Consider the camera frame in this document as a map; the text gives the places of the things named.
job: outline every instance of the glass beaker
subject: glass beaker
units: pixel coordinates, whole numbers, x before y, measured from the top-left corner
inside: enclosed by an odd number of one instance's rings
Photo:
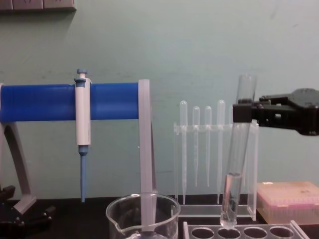
[[[177,239],[180,206],[157,193],[132,194],[106,209],[110,239]]]

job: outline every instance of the green wall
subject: green wall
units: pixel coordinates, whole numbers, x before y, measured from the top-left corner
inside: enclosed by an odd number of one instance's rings
[[[157,180],[164,194],[173,193],[172,126],[181,100],[189,108],[211,105],[216,111],[224,99],[228,108],[245,72],[259,76],[257,97],[319,89],[317,0],[77,3],[76,13],[0,15],[0,81],[73,84],[79,67],[89,70],[93,83],[150,79]],[[74,122],[18,127],[37,197],[79,197]],[[139,191],[138,145],[137,121],[92,123],[88,197]],[[316,137],[261,129],[258,180],[318,184],[318,147]],[[17,185],[7,146],[2,158],[2,185]]]

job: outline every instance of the test tube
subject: test tube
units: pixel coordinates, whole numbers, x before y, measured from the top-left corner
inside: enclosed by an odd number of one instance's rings
[[[205,108],[205,125],[206,125],[206,175],[207,186],[209,187],[209,169],[210,169],[210,126],[212,124],[212,111],[210,106]]]
[[[223,127],[225,124],[225,102],[220,100],[217,104],[217,125],[218,125],[218,171],[217,171],[217,203],[221,190],[222,168],[223,168]]]
[[[239,78],[236,103],[251,103],[254,100],[257,78],[242,75]],[[229,160],[225,179],[220,224],[231,229],[237,224],[237,210],[242,182],[245,153],[250,123],[233,123]]]
[[[200,109],[198,106],[193,108],[193,127],[194,127],[194,171],[195,171],[195,187],[197,187],[198,175],[198,131],[200,124]]]
[[[179,120],[181,126],[181,157],[182,157],[182,191],[183,204],[185,204],[186,188],[187,188],[187,102],[181,101],[179,104]]]

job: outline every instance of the rack hole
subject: rack hole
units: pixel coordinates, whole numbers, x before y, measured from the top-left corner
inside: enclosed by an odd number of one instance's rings
[[[209,228],[194,228],[191,234],[197,239],[211,239],[214,236],[214,232]]]
[[[270,228],[270,233],[283,239],[292,238],[294,232],[286,227],[272,227]]]
[[[245,228],[244,233],[254,239],[264,239],[267,236],[267,232],[264,229],[257,227]]]
[[[236,229],[225,229],[221,228],[218,230],[218,234],[223,238],[223,239],[237,239],[240,237],[240,232]]]

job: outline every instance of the black clamp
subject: black clamp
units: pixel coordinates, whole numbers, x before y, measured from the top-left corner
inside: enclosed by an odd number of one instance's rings
[[[0,205],[1,212],[7,212],[6,220],[0,221],[0,238],[21,239],[27,236],[46,231],[50,228],[55,213],[55,207],[47,208],[39,217],[23,219],[23,216],[14,208],[5,203]]]
[[[257,120],[263,127],[319,135],[319,91],[297,89],[291,94],[262,96],[258,102],[241,99],[233,105],[233,120],[234,123]]]
[[[1,190],[0,187],[0,203],[5,202],[6,200],[14,196],[15,186],[7,186]]]

